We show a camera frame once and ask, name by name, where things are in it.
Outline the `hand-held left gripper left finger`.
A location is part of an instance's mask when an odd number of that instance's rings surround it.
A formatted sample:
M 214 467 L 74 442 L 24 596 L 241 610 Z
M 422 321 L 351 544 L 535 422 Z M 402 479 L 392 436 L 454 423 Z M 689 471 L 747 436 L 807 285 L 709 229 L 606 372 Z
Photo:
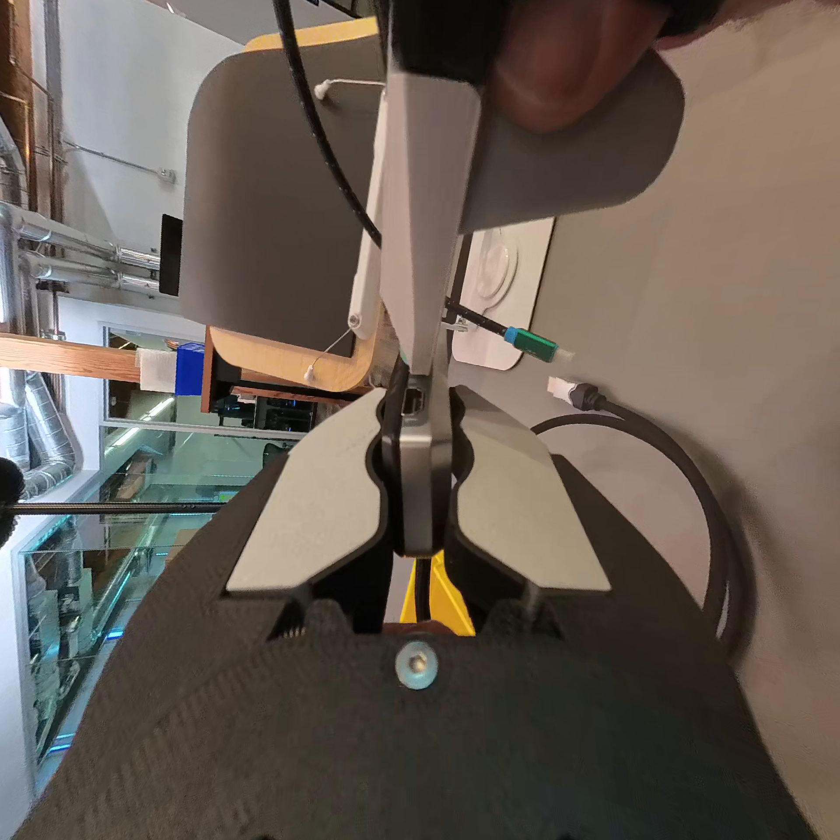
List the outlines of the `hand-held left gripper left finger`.
M 374 388 L 291 450 L 227 579 L 231 603 L 279 618 L 331 601 L 355 633 L 382 633 L 394 557 L 379 475 L 384 399 Z

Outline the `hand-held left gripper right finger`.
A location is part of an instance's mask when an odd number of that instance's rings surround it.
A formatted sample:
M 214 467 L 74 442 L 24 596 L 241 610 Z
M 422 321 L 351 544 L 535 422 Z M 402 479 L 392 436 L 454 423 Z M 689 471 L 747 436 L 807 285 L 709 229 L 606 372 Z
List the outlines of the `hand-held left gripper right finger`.
M 464 385 L 452 392 L 455 484 L 445 569 L 470 620 L 502 601 L 535 616 L 549 596 L 612 590 L 546 445 Z

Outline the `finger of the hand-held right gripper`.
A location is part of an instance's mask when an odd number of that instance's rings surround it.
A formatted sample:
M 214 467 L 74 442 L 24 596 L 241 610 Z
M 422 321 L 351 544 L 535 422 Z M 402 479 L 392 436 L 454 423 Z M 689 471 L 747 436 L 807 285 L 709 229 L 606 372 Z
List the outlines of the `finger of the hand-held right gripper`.
M 390 70 L 381 299 L 414 375 L 430 374 L 480 123 L 477 89 Z

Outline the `yellow plastic bin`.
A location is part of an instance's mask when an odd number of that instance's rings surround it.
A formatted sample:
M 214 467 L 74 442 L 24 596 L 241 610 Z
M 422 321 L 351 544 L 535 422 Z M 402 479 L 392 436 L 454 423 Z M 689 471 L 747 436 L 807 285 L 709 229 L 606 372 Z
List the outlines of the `yellow plastic bin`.
M 418 561 L 414 561 L 406 594 L 402 604 L 400 623 L 415 623 L 415 579 Z M 430 618 L 445 625 L 458 636 L 475 636 L 476 630 L 469 617 L 466 603 L 459 589 L 449 579 L 445 568 L 445 555 L 441 551 L 430 563 L 429 612 Z

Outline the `black hdmi switch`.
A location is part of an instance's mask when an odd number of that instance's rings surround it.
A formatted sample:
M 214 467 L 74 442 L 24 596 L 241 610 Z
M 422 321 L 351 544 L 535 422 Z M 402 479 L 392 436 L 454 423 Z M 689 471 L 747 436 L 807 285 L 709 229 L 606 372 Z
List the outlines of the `black hdmi switch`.
M 707 522 L 710 549 L 702 612 L 730 658 L 748 645 L 753 625 L 753 573 L 729 519 L 707 479 L 684 448 L 663 428 L 642 414 L 614 403 L 589 383 L 552 377 L 552 394 L 577 413 L 543 421 L 531 430 L 540 434 L 556 427 L 594 425 L 613 428 L 641 440 L 664 455 L 688 481 Z M 430 558 L 445 550 L 445 535 L 455 484 L 453 469 L 456 409 L 447 375 L 411 375 L 397 360 L 383 402 L 381 420 L 382 474 L 393 513 L 395 551 Z M 563 479 L 572 499 L 572 485 Z M 583 502 L 574 502 L 583 523 Z M 608 513 L 597 514 L 589 537 L 606 573 L 606 551 L 598 554 L 595 537 L 606 536 Z

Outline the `person's right hand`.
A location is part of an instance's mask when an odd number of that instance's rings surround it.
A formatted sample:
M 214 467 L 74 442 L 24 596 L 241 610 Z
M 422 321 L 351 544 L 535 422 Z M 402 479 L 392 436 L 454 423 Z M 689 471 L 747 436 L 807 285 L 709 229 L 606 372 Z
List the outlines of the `person's right hand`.
M 668 16 L 647 1 L 519 2 L 492 74 L 498 110 L 533 132 L 572 125 L 635 68 Z

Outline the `white tablet stand base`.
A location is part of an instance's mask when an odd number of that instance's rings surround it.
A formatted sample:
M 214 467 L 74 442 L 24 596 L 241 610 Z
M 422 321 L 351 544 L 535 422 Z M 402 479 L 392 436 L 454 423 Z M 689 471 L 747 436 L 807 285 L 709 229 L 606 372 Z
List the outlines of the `white tablet stand base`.
M 553 234 L 554 219 L 494 227 L 474 233 L 463 242 L 465 267 L 457 270 L 450 295 L 461 306 L 498 322 L 505 328 L 530 329 L 543 268 Z M 375 326 L 379 302 L 380 251 L 362 234 L 358 266 L 350 296 L 348 324 L 358 339 L 368 339 Z M 457 317 L 459 329 L 451 333 L 456 362 L 509 371 L 523 356 L 502 336 Z

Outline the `wood edged black board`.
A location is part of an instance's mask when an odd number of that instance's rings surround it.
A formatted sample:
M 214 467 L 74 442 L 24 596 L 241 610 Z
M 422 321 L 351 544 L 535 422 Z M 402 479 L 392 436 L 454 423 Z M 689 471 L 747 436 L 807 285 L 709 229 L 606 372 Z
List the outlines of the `wood edged black board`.
M 323 163 L 278 34 L 225 58 L 186 136 L 179 302 L 221 360 L 323 392 L 366 388 L 387 320 L 346 334 L 363 238 Z

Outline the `thin black rod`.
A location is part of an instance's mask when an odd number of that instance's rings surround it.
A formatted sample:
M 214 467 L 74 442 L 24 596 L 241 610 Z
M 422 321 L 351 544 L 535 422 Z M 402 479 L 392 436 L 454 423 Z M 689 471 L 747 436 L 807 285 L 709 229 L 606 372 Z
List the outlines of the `thin black rod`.
M 30 502 L 22 501 L 23 472 L 10 460 L 1 458 L 1 546 L 11 539 L 17 520 L 22 517 L 65 517 L 87 515 L 198 515 L 216 513 L 224 502 Z

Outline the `blue box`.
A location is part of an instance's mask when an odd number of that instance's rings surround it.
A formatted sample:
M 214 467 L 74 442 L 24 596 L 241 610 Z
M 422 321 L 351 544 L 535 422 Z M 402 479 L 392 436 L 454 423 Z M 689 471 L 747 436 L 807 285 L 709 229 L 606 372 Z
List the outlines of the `blue box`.
M 176 396 L 200 396 L 203 392 L 205 344 L 186 342 L 175 350 Z

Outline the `shiny silver pipes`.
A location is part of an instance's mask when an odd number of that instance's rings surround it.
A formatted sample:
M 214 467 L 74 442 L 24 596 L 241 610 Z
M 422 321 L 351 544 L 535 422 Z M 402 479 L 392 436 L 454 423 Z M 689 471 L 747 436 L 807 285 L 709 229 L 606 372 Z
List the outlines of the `shiny silver pipes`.
M 1 223 L 2 255 L 33 281 L 163 295 L 157 255 L 95 238 L 6 202 L 1 202 Z

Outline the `black wall panel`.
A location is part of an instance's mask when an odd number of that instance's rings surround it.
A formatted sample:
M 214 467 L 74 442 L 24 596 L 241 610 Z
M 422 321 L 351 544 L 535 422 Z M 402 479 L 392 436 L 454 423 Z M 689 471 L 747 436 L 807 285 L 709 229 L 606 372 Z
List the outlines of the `black wall panel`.
M 161 216 L 159 289 L 177 298 L 180 291 L 183 220 L 164 213 Z

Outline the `grey spiral duct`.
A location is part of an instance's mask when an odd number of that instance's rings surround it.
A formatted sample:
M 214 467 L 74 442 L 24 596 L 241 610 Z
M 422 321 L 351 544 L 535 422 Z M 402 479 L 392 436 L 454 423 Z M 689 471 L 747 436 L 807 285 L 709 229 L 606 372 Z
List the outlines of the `grey spiral duct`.
M 24 479 L 22 501 L 32 501 L 77 472 L 77 454 L 44 376 L 1 370 L 1 455 Z

